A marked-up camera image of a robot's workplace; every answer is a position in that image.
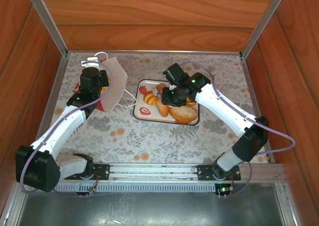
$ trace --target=wire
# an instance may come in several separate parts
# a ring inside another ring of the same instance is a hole
[[[235,181],[234,181],[234,177],[230,176],[231,179],[231,186],[233,187],[233,189],[235,188]]]
[[[117,105],[119,105],[119,106],[121,106],[121,107],[123,107],[123,108],[130,108],[130,107],[132,107],[132,106],[135,106],[135,105],[136,105],[136,98],[135,98],[128,90],[124,89],[124,91],[127,92],[128,94],[130,94],[130,95],[132,96],[132,98],[134,98],[135,103],[132,104],[132,105],[129,105],[129,106],[123,106],[123,105],[121,105],[121,104],[119,104],[119,103],[117,103]]]
[[[99,172],[95,171],[95,174],[96,174],[96,181],[95,181],[95,184],[93,186],[93,192],[95,192],[96,188],[98,187],[98,183],[99,183],[99,179],[100,179]]]
[[[113,78],[112,76],[112,72],[110,71],[110,69],[105,66],[103,63],[100,63],[100,62],[96,62],[96,61],[86,61],[84,62],[83,64],[88,64],[88,63],[98,63],[100,66],[104,67],[106,70],[108,70],[108,72],[110,73],[110,77],[111,79]],[[103,97],[105,97],[107,95],[107,93],[109,92],[109,90],[111,89],[112,87],[112,84],[113,84],[113,81],[111,81],[110,83],[110,86],[108,87],[108,89],[105,91],[105,93],[99,97],[98,99],[92,101],[91,103],[88,103],[88,104],[85,104],[79,108],[76,108],[72,111],[70,111],[69,113],[67,113],[63,118],[61,118],[57,123],[56,125],[54,125],[54,127],[52,128],[52,130],[48,133],[48,135],[44,138],[43,142],[40,143],[40,145],[31,153],[30,157],[28,158],[28,160],[26,161],[24,167],[23,167],[23,170],[21,172],[21,176],[20,176],[20,188],[22,190],[22,192],[24,192],[25,194],[31,194],[31,193],[34,193],[35,191],[37,191],[37,189],[34,189],[34,190],[31,190],[31,191],[28,191],[25,189],[24,187],[24,184],[23,184],[23,180],[24,180],[24,176],[25,176],[25,173],[26,173],[26,170],[31,162],[31,160],[34,158],[34,156],[36,155],[36,153],[39,151],[39,149],[44,146],[47,142],[47,140],[52,136],[52,134],[54,133],[54,131],[59,127],[59,125],[68,117],[70,116],[71,114],[75,113],[76,111],[78,110],[81,110],[83,108],[86,108],[90,105],[93,105],[95,103],[97,103],[98,101],[100,101]]]
[[[100,53],[104,53],[104,54],[106,55],[106,61],[109,59],[109,56],[108,56],[108,54],[107,54],[106,52],[98,52],[98,53],[94,54],[94,57],[95,57],[96,55],[100,54]]]
[[[251,181],[251,178],[253,176],[253,167],[251,166],[250,162],[248,162],[248,165],[249,165],[249,168],[250,168],[250,173],[249,173],[249,178],[248,178],[246,184],[244,185],[244,187],[241,188],[239,191],[235,192],[234,194],[230,194],[230,195],[226,196],[225,199],[227,199],[229,197],[233,197],[235,195],[238,195],[238,194],[242,193],[247,188],[247,186],[248,186],[248,184]]]
[[[237,114],[239,114],[241,117],[243,117],[243,118],[246,119],[247,121],[251,122],[252,124],[255,124],[255,125],[257,125],[257,126],[263,128],[263,129],[265,129],[265,130],[267,130],[267,131],[270,131],[270,132],[272,132],[272,133],[274,133],[274,134],[283,136],[283,137],[285,137],[285,138],[287,138],[287,139],[289,139],[289,140],[291,141],[291,145],[288,146],[288,147],[281,148],[281,149],[276,149],[276,150],[266,150],[266,151],[259,152],[259,153],[257,153],[256,155],[268,154],[268,153],[275,153],[275,152],[282,152],[282,151],[285,151],[285,150],[290,150],[290,149],[292,149],[292,148],[295,147],[296,141],[295,141],[291,136],[289,136],[289,135],[287,135],[287,134],[284,134],[284,133],[282,133],[282,132],[280,132],[280,131],[271,129],[271,128],[265,126],[265,125],[262,125],[262,124],[256,122],[255,120],[252,120],[252,119],[246,117],[245,114],[243,114],[241,111],[237,110],[237,109],[236,109],[235,107],[233,107],[229,102],[227,102],[227,101],[223,98],[223,96],[220,95],[218,89],[216,88],[216,84],[215,84],[215,81],[214,81],[214,76],[211,74],[211,72],[210,72],[207,68],[205,68],[204,66],[200,65],[199,63],[195,63],[195,62],[191,62],[191,61],[184,62],[184,63],[181,64],[181,66],[184,65],[184,64],[188,64],[188,63],[194,64],[194,65],[198,66],[199,68],[205,70],[205,71],[212,77],[212,85],[213,85],[213,89],[214,89],[214,91],[215,91],[217,97],[218,97],[219,99],[221,99],[221,100],[223,101],[223,103],[225,103],[228,107],[230,107],[232,110],[234,110]]]

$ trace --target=white plate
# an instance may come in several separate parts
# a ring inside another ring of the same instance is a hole
[[[168,82],[144,79],[139,82],[138,90],[136,94],[136,105],[134,107],[134,116],[140,120],[151,120],[159,122],[167,122],[174,124],[185,124],[176,121],[174,118],[168,114],[167,117],[162,117],[155,105],[148,105],[144,102],[144,93],[152,91],[160,83],[164,83],[168,86]],[[199,105],[196,104],[193,108],[197,111],[197,118],[188,123],[188,125],[196,125],[199,122]]]

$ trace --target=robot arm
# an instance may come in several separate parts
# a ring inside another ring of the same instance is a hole
[[[201,73],[195,73],[190,77],[176,63],[165,70],[163,74],[174,86],[173,88],[163,88],[162,103],[164,105],[183,106],[186,104],[186,98],[190,98],[215,113],[239,137],[232,148],[213,163],[213,172],[216,178],[223,179],[237,164],[242,161],[249,162],[266,144],[268,132],[247,121],[246,118],[254,119],[265,126],[268,126],[267,119],[263,116],[257,119],[254,115],[239,108],[215,89],[207,77]]]
[[[27,167],[23,182],[34,188],[50,192],[60,179],[74,174],[92,175],[93,159],[84,154],[56,161],[56,157],[73,131],[81,125],[96,108],[89,104],[100,97],[102,87],[109,85],[105,70],[100,71],[97,57],[88,58],[80,77],[79,90],[69,99],[59,119],[31,146],[21,146],[16,152],[16,180],[19,182],[22,170],[31,153],[44,143]]]

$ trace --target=white face mask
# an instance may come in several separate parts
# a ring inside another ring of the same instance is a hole
[[[111,111],[116,105],[120,105],[124,108],[132,107],[136,104],[136,98],[129,93],[127,90],[125,90],[126,82],[128,80],[128,75],[125,72],[125,70],[122,68],[120,63],[118,62],[117,58],[109,58],[104,61],[102,61],[104,65],[106,65],[109,70],[112,73],[112,78],[109,79],[109,81],[113,81],[111,88],[109,89],[109,92],[107,95],[101,99],[101,104],[104,112]],[[130,106],[123,106],[119,104],[118,102],[122,98],[122,95],[126,91],[128,94],[130,94],[134,99],[135,103]]]

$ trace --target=mask ear loop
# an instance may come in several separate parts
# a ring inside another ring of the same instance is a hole
[[[109,56],[108,56],[108,54],[106,52],[98,52],[98,53],[94,54],[94,56],[96,56],[96,55],[98,55],[100,53],[104,53],[106,55],[106,61],[109,59]]]
[[[119,106],[121,106],[121,107],[123,107],[123,108],[130,108],[130,107],[135,106],[135,105],[136,105],[136,98],[135,98],[129,91],[127,91],[126,89],[124,89],[124,91],[127,92],[128,94],[130,94],[130,95],[132,96],[132,98],[134,98],[135,103],[132,104],[132,105],[129,105],[129,106],[123,106],[123,105],[121,105],[121,104],[119,104],[119,103],[117,103],[116,105],[119,105]]]

